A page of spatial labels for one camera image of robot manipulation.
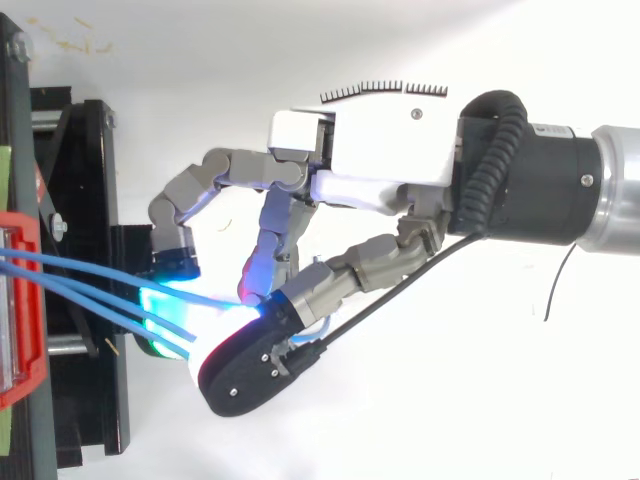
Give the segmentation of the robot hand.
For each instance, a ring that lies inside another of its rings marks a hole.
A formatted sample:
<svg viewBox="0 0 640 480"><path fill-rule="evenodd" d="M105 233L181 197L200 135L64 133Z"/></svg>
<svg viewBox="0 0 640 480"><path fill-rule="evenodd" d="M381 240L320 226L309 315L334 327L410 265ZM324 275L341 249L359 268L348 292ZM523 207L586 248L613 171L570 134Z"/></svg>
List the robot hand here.
<svg viewBox="0 0 640 480"><path fill-rule="evenodd" d="M319 105L277 112L267 148L218 147L172 178L148 207L156 273L196 277L189 221L227 187L265 196L256 246L237 292L253 311L226 312L188 361L209 408L247 414L318 361L323 340L299 335L348 297L405 285L439 251L452 213L455 117L443 88L364 82ZM298 243L320 205L398 218L397 230L307 267Z"/></svg>

